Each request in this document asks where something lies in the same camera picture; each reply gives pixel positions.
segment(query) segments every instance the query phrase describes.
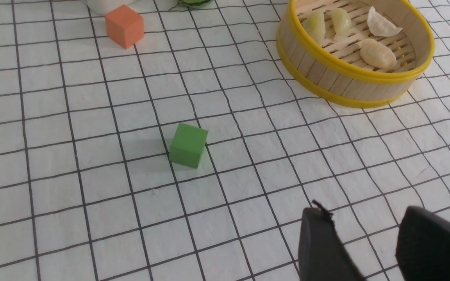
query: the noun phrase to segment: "green cube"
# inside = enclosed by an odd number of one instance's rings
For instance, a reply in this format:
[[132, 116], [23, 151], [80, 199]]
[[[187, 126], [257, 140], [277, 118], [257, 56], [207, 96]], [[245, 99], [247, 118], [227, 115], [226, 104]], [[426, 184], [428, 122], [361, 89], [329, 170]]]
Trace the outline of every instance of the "green cube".
[[170, 147], [170, 161], [197, 169], [206, 145], [207, 130], [178, 124]]

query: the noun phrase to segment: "table surface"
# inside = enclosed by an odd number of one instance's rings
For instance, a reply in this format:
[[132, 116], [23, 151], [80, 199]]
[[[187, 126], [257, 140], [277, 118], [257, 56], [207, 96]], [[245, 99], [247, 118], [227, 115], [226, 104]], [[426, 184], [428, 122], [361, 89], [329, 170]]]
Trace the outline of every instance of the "table surface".
[[[79, 1], [0, 0], [0, 281], [295, 281], [316, 199], [371, 281], [400, 281], [409, 205], [450, 221], [450, 0], [411, 0], [431, 66], [386, 107], [340, 107], [279, 60], [286, 0], [131, 7], [124, 50]], [[209, 130], [198, 169], [177, 124]]]

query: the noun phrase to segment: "green object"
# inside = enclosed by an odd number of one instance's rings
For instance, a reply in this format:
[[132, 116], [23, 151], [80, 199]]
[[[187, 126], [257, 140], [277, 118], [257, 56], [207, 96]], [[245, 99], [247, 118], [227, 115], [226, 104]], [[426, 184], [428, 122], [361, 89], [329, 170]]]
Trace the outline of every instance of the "green object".
[[170, 161], [197, 169], [206, 145], [207, 130], [178, 124], [170, 147]]
[[191, 9], [202, 8], [209, 3], [213, 2], [213, 0], [179, 0], [178, 3], [185, 5]]

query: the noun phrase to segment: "steamer basket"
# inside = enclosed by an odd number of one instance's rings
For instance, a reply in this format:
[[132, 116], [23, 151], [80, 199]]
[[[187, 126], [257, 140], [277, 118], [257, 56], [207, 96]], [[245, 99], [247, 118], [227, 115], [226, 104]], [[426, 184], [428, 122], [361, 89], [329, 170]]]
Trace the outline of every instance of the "steamer basket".
[[[370, 6], [402, 27], [392, 37], [373, 36], [367, 24]], [[312, 11], [345, 9], [352, 18], [350, 36], [332, 41], [334, 27], [325, 13], [326, 38], [318, 45], [300, 21]], [[390, 48], [394, 69], [366, 64], [357, 42], [373, 38]], [[423, 16], [407, 0], [289, 0], [280, 21], [277, 50], [286, 69], [309, 91], [346, 107], [371, 108], [399, 98], [428, 67], [434, 55], [434, 37]]]

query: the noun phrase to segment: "yellow rim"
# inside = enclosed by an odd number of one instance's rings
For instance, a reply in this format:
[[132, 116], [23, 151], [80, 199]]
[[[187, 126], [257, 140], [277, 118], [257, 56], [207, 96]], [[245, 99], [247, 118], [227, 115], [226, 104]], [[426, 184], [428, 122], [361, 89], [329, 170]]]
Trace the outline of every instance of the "yellow rim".
[[355, 107], [355, 108], [373, 108], [373, 107], [382, 107], [383, 105], [387, 105], [389, 103], [392, 103], [396, 99], [400, 98], [407, 90], [405, 90], [403, 93], [398, 94], [397, 96], [394, 96], [393, 98], [390, 98], [388, 100], [383, 101], [357, 101], [352, 100], [350, 98], [344, 98], [342, 96], [338, 96], [336, 94], [330, 93], [329, 91], [322, 89], [321, 87], [315, 85], [312, 81], [310, 81], [308, 78], [303, 76], [298, 69], [291, 63], [288, 56], [286, 55], [286, 52], [282, 48], [282, 44], [280, 43], [280, 36], [277, 35], [277, 51], [279, 52], [279, 57], [284, 63], [284, 66], [286, 67], [287, 71], [291, 73], [291, 75], [298, 81], [303, 87], [310, 90], [317, 96], [320, 96], [321, 98], [324, 98], [327, 101], [330, 101], [332, 103], [336, 103], [338, 105], [343, 105], [345, 107]]
[[289, 25], [291, 26], [291, 29], [293, 30], [295, 36], [298, 38], [298, 41], [305, 47], [307, 52], [309, 52], [315, 59], [326, 65], [328, 68], [349, 78], [372, 84], [401, 84], [416, 79], [419, 75], [421, 75], [421, 73], [423, 73], [423, 71], [425, 71], [425, 69], [427, 69], [434, 56], [435, 43], [432, 30], [430, 29], [430, 26], [428, 25], [425, 18], [421, 15], [421, 13], [407, 0], [399, 1], [404, 3], [421, 21], [423, 27], [428, 33], [428, 38], [431, 46], [428, 59], [421, 66], [402, 73], [377, 73], [374, 71], [369, 71], [367, 69], [361, 69], [357, 66], [348, 64], [328, 53], [312, 38], [310, 38], [307, 32], [303, 29], [303, 26], [298, 20], [298, 16], [296, 15], [295, 0], [289, 0], [286, 14]]

